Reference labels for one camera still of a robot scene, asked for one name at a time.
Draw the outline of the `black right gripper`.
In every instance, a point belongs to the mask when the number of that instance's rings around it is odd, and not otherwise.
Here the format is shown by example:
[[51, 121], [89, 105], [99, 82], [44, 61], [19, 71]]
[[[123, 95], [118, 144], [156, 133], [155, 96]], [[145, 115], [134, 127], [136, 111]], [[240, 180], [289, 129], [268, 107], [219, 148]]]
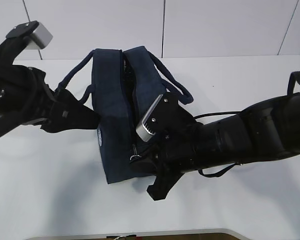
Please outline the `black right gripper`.
[[154, 201], [164, 200], [184, 173], [205, 175], [198, 147], [204, 126], [201, 122], [151, 124], [158, 139], [150, 149], [132, 155], [129, 165], [136, 173], [157, 176], [146, 190]]

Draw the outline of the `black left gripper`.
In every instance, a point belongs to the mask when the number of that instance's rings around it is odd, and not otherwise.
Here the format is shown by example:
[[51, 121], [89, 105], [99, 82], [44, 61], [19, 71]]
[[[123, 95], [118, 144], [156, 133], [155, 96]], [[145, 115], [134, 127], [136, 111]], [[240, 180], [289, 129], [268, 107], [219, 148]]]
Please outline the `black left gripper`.
[[47, 133], [95, 130], [100, 116], [82, 104], [67, 89], [54, 92], [45, 82], [46, 73], [35, 67], [18, 67], [29, 85], [25, 103], [15, 114], [15, 125], [41, 125]]

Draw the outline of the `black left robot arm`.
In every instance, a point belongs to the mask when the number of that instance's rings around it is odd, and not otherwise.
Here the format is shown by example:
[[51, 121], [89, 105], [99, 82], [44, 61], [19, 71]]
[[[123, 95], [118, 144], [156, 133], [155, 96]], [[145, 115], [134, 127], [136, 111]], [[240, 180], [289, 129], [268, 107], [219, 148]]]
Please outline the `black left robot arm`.
[[16, 56], [26, 48], [20, 40], [6, 39], [0, 45], [0, 137], [19, 126], [39, 126], [47, 133], [66, 130], [95, 130], [100, 115], [85, 106], [92, 85], [81, 99], [67, 90], [70, 80], [90, 60], [86, 57], [52, 90], [46, 73], [35, 67], [15, 65]]

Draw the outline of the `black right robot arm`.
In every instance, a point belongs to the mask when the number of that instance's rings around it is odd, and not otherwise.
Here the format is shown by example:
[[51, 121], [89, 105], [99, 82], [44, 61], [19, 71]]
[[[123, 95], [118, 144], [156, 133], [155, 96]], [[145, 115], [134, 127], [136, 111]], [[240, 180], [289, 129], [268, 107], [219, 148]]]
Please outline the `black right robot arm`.
[[149, 147], [130, 161], [139, 173], [155, 175], [147, 192], [163, 200], [188, 172], [279, 161], [300, 155], [300, 93], [253, 104], [232, 116], [203, 124], [172, 93], [160, 95], [137, 127]]

